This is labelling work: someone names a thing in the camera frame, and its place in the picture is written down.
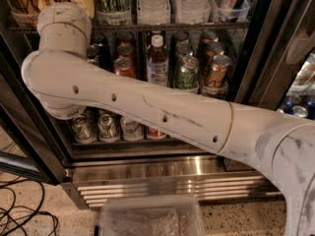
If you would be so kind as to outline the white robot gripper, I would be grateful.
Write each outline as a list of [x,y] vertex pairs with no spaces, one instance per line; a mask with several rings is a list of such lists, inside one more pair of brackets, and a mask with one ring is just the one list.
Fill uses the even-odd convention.
[[91,41],[95,0],[70,1],[53,4],[54,0],[38,0],[41,11],[37,18],[38,49],[65,51],[85,58]]

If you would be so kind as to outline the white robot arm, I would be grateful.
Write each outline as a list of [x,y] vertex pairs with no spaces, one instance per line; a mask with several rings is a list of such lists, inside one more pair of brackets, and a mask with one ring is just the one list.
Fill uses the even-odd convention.
[[286,200],[285,236],[315,234],[315,125],[308,119],[117,76],[86,60],[92,21],[86,8],[51,3],[37,18],[38,50],[23,81],[52,116],[107,109],[188,144],[245,163]]

